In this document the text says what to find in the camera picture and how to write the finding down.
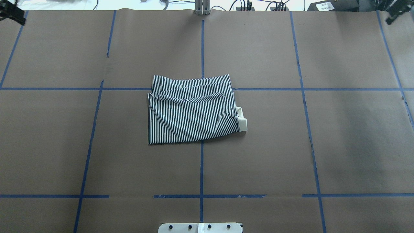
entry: white label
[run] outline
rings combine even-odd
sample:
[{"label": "white label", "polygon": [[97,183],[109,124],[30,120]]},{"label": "white label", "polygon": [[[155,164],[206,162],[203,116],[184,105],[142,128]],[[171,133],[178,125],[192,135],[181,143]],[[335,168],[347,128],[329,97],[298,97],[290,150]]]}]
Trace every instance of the white label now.
[{"label": "white label", "polygon": [[332,6],[331,2],[324,2],[324,3],[319,3],[315,5],[319,11],[328,11],[328,10],[334,10],[334,6]]}]

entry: striped garment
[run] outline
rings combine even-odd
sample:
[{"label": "striped garment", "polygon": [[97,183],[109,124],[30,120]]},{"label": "striped garment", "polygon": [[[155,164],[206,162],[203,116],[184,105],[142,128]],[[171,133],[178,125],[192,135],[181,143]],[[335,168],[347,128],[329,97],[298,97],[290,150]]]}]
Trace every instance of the striped garment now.
[{"label": "striped garment", "polygon": [[247,131],[229,75],[191,80],[154,76],[148,94],[148,143],[180,143]]}]

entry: folded shirt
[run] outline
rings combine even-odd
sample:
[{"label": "folded shirt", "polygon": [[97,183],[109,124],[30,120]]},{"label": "folded shirt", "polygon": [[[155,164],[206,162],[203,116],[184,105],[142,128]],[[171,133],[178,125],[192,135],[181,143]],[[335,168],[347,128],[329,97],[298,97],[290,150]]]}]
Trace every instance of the folded shirt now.
[{"label": "folded shirt", "polygon": [[191,80],[154,76],[148,94],[148,143],[180,143],[247,131],[229,75]]}]

